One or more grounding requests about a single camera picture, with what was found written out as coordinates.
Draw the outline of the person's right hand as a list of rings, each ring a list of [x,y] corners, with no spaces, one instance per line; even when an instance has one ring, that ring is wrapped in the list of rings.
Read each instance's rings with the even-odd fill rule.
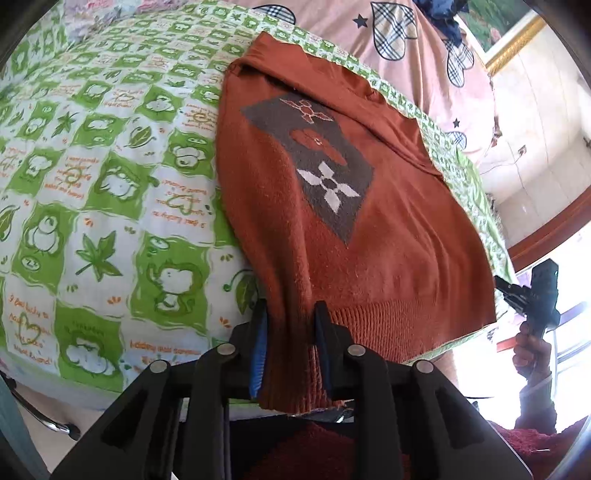
[[[515,341],[513,364],[517,372],[527,380],[528,385],[534,386],[549,377],[551,345],[533,335],[528,322],[520,325]]]

